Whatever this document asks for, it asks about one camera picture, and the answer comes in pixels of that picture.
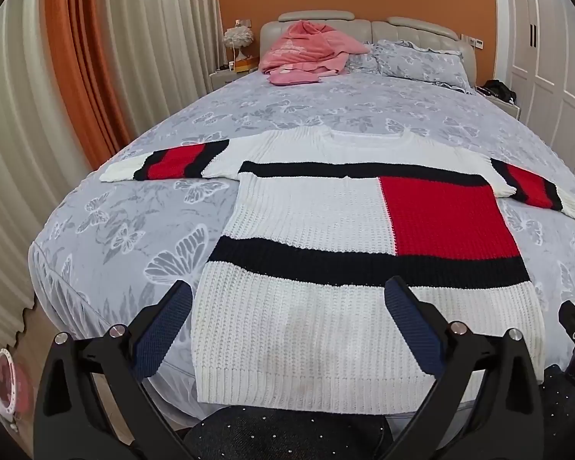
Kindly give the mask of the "white red black knit sweater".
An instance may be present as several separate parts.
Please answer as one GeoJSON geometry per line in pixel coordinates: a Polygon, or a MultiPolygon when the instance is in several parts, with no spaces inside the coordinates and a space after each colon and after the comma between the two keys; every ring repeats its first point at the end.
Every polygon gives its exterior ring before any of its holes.
{"type": "Polygon", "coordinates": [[[109,165],[105,182],[238,183],[202,269],[191,322],[199,401],[394,414],[431,378],[384,305],[398,276],[481,334],[519,329],[544,364],[544,322],[502,198],[575,219],[536,173],[404,133],[300,127],[165,148],[109,165]]]}

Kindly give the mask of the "black sparkly clothing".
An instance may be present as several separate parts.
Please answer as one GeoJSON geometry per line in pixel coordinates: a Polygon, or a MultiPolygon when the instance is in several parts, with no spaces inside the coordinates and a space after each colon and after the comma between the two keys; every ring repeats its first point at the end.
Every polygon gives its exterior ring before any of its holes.
{"type": "Polygon", "coordinates": [[[195,459],[378,459],[394,443],[384,416],[222,408],[188,429],[195,459]]]}

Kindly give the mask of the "pink clothes pile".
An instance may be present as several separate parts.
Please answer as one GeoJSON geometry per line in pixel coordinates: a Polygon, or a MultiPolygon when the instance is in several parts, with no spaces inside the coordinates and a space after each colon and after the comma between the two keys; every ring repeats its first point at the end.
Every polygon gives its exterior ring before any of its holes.
{"type": "Polygon", "coordinates": [[[298,21],[271,45],[258,69],[276,86],[311,84],[343,73],[351,55],[369,52],[365,44],[343,31],[298,21]]]}

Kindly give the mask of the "pink white round object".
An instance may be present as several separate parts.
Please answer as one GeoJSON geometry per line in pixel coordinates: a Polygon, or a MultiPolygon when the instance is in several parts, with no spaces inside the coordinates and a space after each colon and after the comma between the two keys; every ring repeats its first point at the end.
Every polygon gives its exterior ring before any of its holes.
{"type": "Polygon", "coordinates": [[[0,416],[16,430],[15,421],[31,408],[30,382],[26,372],[7,349],[0,350],[0,416]]]}

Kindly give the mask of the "grey butterfly bed cover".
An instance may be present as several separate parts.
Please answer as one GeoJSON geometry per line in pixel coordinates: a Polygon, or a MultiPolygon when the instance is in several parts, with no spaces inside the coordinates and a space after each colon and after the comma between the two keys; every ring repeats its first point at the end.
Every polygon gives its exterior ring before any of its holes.
{"type": "MultiPolygon", "coordinates": [[[[532,131],[477,94],[430,83],[347,73],[275,86],[260,73],[232,82],[139,137],[90,173],[51,214],[30,248],[34,290],[59,328],[96,337],[128,323],[182,280],[195,295],[202,269],[232,216],[234,180],[105,182],[116,162],[165,148],[267,131],[326,127],[340,133],[412,133],[539,174],[575,197],[575,176],[532,131]]],[[[544,364],[564,366],[571,344],[558,312],[575,304],[575,219],[512,198],[498,202],[535,288],[544,322],[544,364]]],[[[191,322],[151,385],[162,400],[203,419],[223,405],[196,393],[191,322]]]]}

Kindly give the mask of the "black items on nightstand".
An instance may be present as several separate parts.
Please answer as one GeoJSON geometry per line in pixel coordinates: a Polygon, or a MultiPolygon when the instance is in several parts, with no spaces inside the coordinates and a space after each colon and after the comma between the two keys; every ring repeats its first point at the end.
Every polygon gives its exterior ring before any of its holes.
{"type": "Polygon", "coordinates": [[[487,80],[482,86],[477,87],[477,91],[485,97],[494,97],[504,103],[514,104],[516,102],[516,92],[498,79],[487,80]]]}

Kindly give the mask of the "white wardrobe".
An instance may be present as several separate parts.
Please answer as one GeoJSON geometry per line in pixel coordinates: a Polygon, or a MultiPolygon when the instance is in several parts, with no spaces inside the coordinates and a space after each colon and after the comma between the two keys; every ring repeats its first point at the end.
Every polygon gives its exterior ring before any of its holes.
{"type": "Polygon", "coordinates": [[[508,30],[506,83],[520,120],[575,174],[575,6],[570,0],[496,0],[508,30]]]}

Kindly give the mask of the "grey floral pillow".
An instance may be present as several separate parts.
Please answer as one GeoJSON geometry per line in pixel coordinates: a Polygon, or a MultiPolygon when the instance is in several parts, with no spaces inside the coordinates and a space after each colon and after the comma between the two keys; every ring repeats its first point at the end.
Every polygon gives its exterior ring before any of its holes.
{"type": "Polygon", "coordinates": [[[368,49],[365,54],[350,55],[345,67],[348,73],[379,74],[473,93],[461,52],[421,48],[412,42],[388,39],[366,44],[365,48],[368,49]]]}

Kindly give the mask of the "white nightstand left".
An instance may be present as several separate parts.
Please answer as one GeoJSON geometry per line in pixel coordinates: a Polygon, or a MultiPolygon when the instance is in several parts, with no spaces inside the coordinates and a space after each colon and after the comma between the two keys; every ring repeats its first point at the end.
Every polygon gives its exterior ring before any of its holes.
{"type": "Polygon", "coordinates": [[[244,72],[236,72],[228,69],[217,70],[216,72],[210,74],[210,85],[212,85],[212,91],[214,92],[215,90],[220,89],[226,84],[232,83],[233,81],[238,80],[254,72],[256,72],[256,69],[244,72]]]}

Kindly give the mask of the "beige padded headboard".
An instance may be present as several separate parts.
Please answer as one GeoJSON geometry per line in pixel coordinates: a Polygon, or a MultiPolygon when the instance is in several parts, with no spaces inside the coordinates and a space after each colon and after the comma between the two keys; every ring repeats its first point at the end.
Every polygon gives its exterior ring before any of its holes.
{"type": "Polygon", "coordinates": [[[267,22],[260,32],[260,57],[288,29],[289,25],[305,20],[329,25],[362,43],[376,43],[380,39],[407,41],[419,48],[454,50],[462,55],[462,62],[471,86],[477,81],[477,60],[473,47],[446,27],[405,17],[390,17],[384,21],[356,19],[354,13],[343,10],[302,10],[282,13],[276,21],[267,22]]]}

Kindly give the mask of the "beige striped curtain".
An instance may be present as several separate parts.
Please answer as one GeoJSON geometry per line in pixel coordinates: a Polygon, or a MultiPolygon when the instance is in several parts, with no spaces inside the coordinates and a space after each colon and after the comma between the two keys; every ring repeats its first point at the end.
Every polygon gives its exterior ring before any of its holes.
{"type": "MultiPolygon", "coordinates": [[[[102,32],[131,140],[210,91],[224,59],[219,0],[102,0],[102,32]]],[[[43,0],[0,0],[0,350],[34,303],[33,239],[94,168],[74,134],[48,48],[43,0]]]]}

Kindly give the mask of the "orange curtain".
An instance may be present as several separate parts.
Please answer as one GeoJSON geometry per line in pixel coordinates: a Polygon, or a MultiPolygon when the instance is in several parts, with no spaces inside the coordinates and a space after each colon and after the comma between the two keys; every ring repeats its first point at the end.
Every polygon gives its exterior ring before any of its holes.
{"type": "Polygon", "coordinates": [[[102,0],[43,0],[48,48],[74,134],[94,169],[131,142],[110,71],[102,0]]]}

